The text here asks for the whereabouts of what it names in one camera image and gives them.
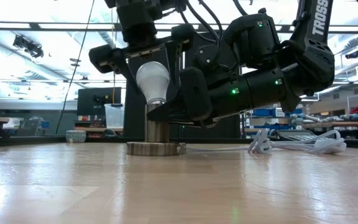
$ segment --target metal base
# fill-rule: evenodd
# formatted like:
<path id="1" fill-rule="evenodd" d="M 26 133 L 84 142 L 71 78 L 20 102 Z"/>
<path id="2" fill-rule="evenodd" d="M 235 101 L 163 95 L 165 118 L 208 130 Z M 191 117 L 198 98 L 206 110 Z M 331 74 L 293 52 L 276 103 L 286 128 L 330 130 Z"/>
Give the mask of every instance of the metal base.
<path id="1" fill-rule="evenodd" d="M 186 154 L 186 143 L 177 142 L 128 142 L 127 155 L 177 156 Z"/>

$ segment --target ceiling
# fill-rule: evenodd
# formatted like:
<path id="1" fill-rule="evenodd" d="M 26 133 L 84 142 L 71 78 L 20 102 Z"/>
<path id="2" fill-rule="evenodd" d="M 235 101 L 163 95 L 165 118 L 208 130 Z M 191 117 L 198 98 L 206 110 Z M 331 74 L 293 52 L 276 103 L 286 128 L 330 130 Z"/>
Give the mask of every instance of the ceiling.
<path id="1" fill-rule="evenodd" d="M 215 12 L 223 24 L 230 23 L 240 16 L 231 0 L 204 0 Z M 208 23 L 215 22 L 208 13 L 198 4 L 197 0 L 190 0 L 193 7 Z M 249 1 L 240 1 L 243 8 L 249 13 L 256 13 L 265 7 L 267 14 L 275 19 L 276 25 L 289 25 L 294 20 L 297 0 L 254 0 L 253 5 Z M 9 22 L 5 28 L 0 29 L 0 97 L 2 98 L 63 98 L 68 89 L 74 66 L 71 58 L 78 58 L 85 32 L 73 31 L 74 24 L 87 23 L 92 0 L 0 0 L 0 22 Z M 198 24 L 196 18 L 189 12 L 185 15 L 190 23 Z M 32 29 L 15 29 L 13 23 L 68 23 L 57 30 L 34 31 Z M 106 82 L 113 80 L 114 74 L 102 74 L 95 69 L 89 61 L 89 49 L 100 45 L 111 44 L 116 47 L 125 47 L 121 32 L 111 32 L 109 26 L 117 22 L 117 14 L 113 9 L 108 9 L 104 0 L 95 0 L 90 23 L 102 24 L 106 30 L 88 31 L 83 43 L 80 55 L 80 66 L 76 69 L 74 83 L 70 87 L 69 99 L 76 98 L 80 88 L 95 88 L 121 86 L 125 87 L 126 81 L 122 75 L 115 76 L 115 83 Z M 183 23 L 180 15 L 173 13 L 156 21 L 160 24 Z M 331 25 L 358 26 L 357 1 L 335 0 Z M 12 43 L 16 35 L 22 35 L 26 39 L 42 45 L 44 57 L 34 59 L 30 54 L 18 50 Z M 157 37 L 170 35 L 169 32 L 159 32 Z M 279 34 L 281 41 L 290 38 L 291 34 Z M 358 34 L 330 34 L 329 46 L 336 55 L 337 80 L 346 82 L 350 77 L 358 75 L 358 69 L 352 65 L 358 63 L 357 59 L 346 60 L 344 55 L 358 50 Z"/>

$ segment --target light bulb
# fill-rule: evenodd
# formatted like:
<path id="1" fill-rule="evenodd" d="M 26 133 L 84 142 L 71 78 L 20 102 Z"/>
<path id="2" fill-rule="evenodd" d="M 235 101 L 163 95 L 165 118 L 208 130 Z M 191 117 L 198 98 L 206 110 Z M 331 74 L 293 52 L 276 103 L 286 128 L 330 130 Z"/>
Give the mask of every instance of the light bulb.
<path id="1" fill-rule="evenodd" d="M 170 77 L 165 66 L 158 62 L 147 62 L 136 73 L 136 82 L 146 97 L 147 104 L 167 101 Z"/>

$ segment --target small bowl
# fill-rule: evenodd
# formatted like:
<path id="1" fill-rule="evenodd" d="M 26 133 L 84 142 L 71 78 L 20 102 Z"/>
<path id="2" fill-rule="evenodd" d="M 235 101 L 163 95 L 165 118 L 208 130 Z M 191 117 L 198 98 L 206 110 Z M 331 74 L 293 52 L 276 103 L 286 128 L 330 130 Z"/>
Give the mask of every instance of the small bowl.
<path id="1" fill-rule="evenodd" d="M 86 140 L 86 131 L 71 130 L 66 131 L 66 141 L 68 143 L 84 143 Z"/>

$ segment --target computer monitor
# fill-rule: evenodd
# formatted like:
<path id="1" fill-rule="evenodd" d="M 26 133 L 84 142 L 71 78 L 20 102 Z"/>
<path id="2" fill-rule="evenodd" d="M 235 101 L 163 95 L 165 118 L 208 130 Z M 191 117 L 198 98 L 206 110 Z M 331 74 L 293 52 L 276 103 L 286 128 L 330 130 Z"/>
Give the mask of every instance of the computer monitor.
<path id="1" fill-rule="evenodd" d="M 87 88 L 78 90 L 77 115 L 105 116 L 104 105 L 121 103 L 121 87 Z"/>

